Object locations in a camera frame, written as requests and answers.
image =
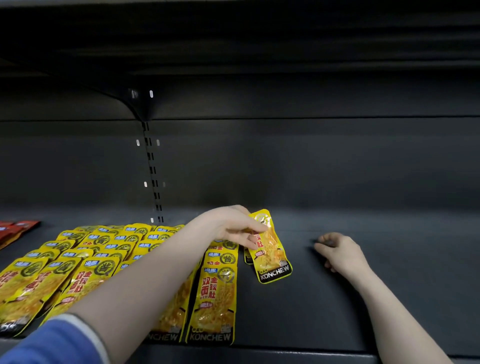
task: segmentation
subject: blue sleeve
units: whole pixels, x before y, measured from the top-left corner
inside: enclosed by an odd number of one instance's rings
[[[71,323],[52,319],[0,357],[0,364],[102,364],[92,341]]]

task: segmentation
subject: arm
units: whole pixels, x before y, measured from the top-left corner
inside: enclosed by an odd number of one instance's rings
[[[213,240],[256,245],[243,229],[266,226],[241,206],[210,210],[192,220],[161,246],[115,275],[72,306],[103,341],[113,363],[123,363],[146,337],[179,286]]]
[[[327,258],[325,267],[344,276],[364,299],[384,364],[452,363],[376,276],[351,238],[331,232],[319,238],[315,250]]]

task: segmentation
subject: hand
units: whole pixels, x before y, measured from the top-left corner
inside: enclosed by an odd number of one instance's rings
[[[372,272],[360,249],[350,237],[330,232],[318,238],[315,250],[327,258],[325,268],[338,272],[356,287],[359,280]]]
[[[199,216],[209,229],[212,240],[230,240],[231,242],[258,249],[256,239],[245,230],[267,231],[268,227],[248,216],[250,212],[240,205],[219,207]]]

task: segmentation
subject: person's left hand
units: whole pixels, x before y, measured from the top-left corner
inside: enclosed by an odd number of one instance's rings
[[[257,240],[247,231],[264,232],[268,227],[248,215],[246,208],[234,205],[215,208],[203,213],[199,218],[212,229],[214,240],[230,240],[256,250]]]

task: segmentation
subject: person's right arm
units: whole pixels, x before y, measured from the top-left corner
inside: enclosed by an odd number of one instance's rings
[[[451,364],[452,361],[372,271],[360,247],[348,236],[331,232],[315,250],[325,267],[344,276],[360,293],[372,320],[384,364]]]

